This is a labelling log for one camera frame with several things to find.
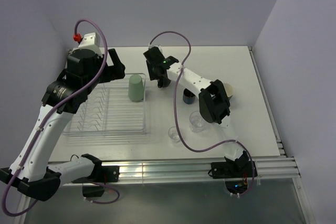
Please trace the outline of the black mug cream interior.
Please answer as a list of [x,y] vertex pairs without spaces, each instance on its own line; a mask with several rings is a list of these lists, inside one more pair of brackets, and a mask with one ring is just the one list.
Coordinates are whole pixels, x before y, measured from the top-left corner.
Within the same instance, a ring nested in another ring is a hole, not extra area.
[[166,78],[166,77],[159,77],[158,78],[158,85],[157,85],[157,87],[159,89],[166,88],[166,87],[168,87],[170,85],[170,83],[171,83],[171,80],[169,80],[168,78]]

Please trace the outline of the light green plastic cup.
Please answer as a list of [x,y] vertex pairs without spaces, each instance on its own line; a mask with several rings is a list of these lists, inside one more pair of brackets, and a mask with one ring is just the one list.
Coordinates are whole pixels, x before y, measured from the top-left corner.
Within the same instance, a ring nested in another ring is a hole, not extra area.
[[144,85],[139,74],[133,74],[129,78],[128,97],[133,102],[142,101],[144,98]]

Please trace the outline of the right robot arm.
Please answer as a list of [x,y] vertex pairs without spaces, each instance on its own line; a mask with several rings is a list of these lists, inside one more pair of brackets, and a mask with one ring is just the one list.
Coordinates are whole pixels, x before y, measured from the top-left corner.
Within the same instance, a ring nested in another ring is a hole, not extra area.
[[[182,144],[191,152],[204,153],[224,145],[224,158],[230,177],[246,173],[251,177],[257,175],[255,163],[247,148],[237,140],[236,132],[230,120],[230,100],[224,84],[220,80],[208,80],[184,66],[173,56],[164,57],[157,46],[150,46],[144,53],[146,66],[151,80],[158,82],[159,88],[166,88],[174,81],[173,114],[177,134]],[[177,117],[177,87],[181,85],[198,99],[200,116],[209,124],[217,124],[221,133],[229,138],[205,149],[188,146],[182,137]]]

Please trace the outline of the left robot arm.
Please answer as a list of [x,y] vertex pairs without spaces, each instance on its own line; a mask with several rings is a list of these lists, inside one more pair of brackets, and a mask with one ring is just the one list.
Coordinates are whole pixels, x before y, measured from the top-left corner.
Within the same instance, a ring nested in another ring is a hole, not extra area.
[[62,132],[100,83],[125,77],[125,66],[115,49],[100,55],[91,49],[76,49],[66,67],[46,89],[39,116],[22,152],[10,167],[1,169],[1,181],[39,201],[49,200],[60,186],[82,179],[96,182],[102,176],[102,161],[83,154],[73,161],[49,166],[50,156]]

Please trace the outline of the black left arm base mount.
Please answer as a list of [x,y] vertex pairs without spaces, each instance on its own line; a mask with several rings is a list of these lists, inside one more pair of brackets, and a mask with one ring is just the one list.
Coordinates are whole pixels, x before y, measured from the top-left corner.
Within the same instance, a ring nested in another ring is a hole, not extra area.
[[119,180],[119,166],[102,166],[96,177],[88,177],[87,180],[94,186],[83,186],[82,195],[86,199],[100,198],[104,193],[112,191],[117,194],[113,202],[120,198],[120,193],[116,189],[107,189],[108,183],[116,183]]

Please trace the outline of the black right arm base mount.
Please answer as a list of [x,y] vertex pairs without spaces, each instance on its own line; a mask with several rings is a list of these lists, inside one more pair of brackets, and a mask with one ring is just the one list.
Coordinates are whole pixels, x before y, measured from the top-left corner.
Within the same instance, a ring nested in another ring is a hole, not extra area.
[[239,166],[237,162],[212,162],[208,175],[213,179],[228,179],[228,178],[252,178],[253,169],[251,162],[247,162]]

